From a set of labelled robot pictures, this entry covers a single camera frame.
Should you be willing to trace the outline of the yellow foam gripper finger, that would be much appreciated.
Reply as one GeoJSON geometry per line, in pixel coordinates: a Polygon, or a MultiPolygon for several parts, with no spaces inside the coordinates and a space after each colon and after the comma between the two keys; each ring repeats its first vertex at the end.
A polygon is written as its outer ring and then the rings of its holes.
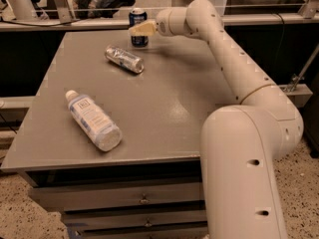
{"type": "Polygon", "coordinates": [[[154,20],[146,20],[129,28],[131,36],[152,36],[156,33],[157,26],[154,20]]]}

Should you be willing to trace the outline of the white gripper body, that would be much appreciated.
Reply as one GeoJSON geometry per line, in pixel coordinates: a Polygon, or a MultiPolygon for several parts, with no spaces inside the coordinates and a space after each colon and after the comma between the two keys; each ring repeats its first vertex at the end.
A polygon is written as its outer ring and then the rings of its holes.
{"type": "Polygon", "coordinates": [[[161,10],[156,16],[156,26],[163,36],[186,36],[190,33],[186,23],[186,8],[171,7],[161,10]]]}

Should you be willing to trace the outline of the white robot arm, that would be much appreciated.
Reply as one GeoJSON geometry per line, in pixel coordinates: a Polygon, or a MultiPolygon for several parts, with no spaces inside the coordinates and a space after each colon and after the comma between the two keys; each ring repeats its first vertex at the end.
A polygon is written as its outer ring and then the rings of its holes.
{"type": "Polygon", "coordinates": [[[273,161],[302,137],[295,105],[227,34],[207,0],[164,9],[129,32],[204,41],[235,95],[235,105],[214,111],[201,130],[209,239],[288,239],[273,161]]]}

